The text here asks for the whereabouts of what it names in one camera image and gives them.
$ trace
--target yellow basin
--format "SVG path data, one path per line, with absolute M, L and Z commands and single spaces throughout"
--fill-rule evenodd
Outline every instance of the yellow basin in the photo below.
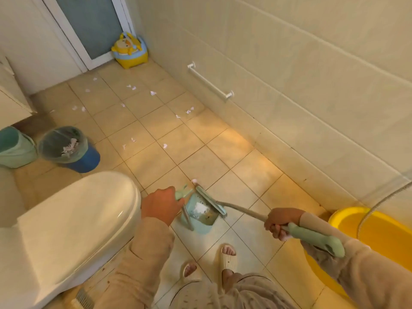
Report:
M 365 207 L 344 208 L 334 213 L 329 223 L 343 233 L 356 238 L 358 224 L 368 211 L 369 209 Z M 412 230 L 403 224 L 375 211 L 363 224 L 359 239 L 371 249 L 412 271 Z M 312 270 L 327 287 L 347 296 L 342 287 L 328 276 L 312 257 L 306 252 L 305 255 Z

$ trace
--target slipper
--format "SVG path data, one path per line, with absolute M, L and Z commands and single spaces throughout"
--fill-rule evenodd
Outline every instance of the slipper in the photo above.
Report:
M 223 289 L 223 283 L 222 283 L 222 272 L 225 269 L 232 270 L 233 273 L 237 272 L 237 255 L 230 255 L 230 254 L 224 254 L 223 248 L 224 247 L 230 247 L 235 253 L 236 249 L 232 245 L 229 244 L 223 244 L 220 247 L 220 258 L 219 258 L 219 287 L 220 287 L 220 292 L 224 294 L 224 289 Z
M 188 266 L 195 264 L 196 265 L 196 270 L 194 270 L 191 274 L 185 277 L 185 271 L 188 268 Z M 202 273 L 200 271 L 199 266 L 196 264 L 195 261 L 189 261 L 185 263 L 185 265 L 182 267 L 182 270 L 180 272 L 180 279 L 182 280 L 183 284 L 190 283 L 192 281 L 201 281 L 202 280 Z

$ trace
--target toilet bowl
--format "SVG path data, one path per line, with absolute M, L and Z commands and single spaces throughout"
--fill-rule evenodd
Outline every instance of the toilet bowl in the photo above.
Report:
M 0 308 L 42 308 L 83 283 L 133 237 L 140 204 L 128 176 L 104 171 L 0 228 Z

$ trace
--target tiled floor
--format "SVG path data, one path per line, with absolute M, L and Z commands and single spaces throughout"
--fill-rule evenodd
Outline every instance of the tiled floor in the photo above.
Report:
M 79 127 L 100 152 L 94 172 L 116 170 L 131 177 L 144 197 L 170 185 L 198 182 L 216 199 L 267 214 L 278 206 L 296 206 L 317 215 L 325 210 L 258 150 L 154 62 L 130 70 L 110 62 L 33 97 L 41 114 L 19 124 L 38 140 L 64 124 Z M 37 160 L 15 171 L 30 209 L 81 179 L 71 170 Z M 165 264 L 155 303 L 166 309 L 179 287 L 180 265 L 194 259 L 205 279 L 216 281 L 217 251 L 230 243 L 239 256 L 239 272 L 262 272 L 302 309 L 351 305 L 322 284 L 310 270 L 297 240 L 283 244 L 261 222 L 228 209 L 208 234 L 189 231 L 178 216 L 173 252 Z M 120 251 L 84 286 L 98 298 L 120 262 Z M 75 290 L 64 294 L 65 306 Z

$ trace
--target green trash can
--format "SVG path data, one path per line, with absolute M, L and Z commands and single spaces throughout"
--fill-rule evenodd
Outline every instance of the green trash can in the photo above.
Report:
M 0 165 L 18 168 L 37 159 L 34 141 L 14 127 L 0 130 Z

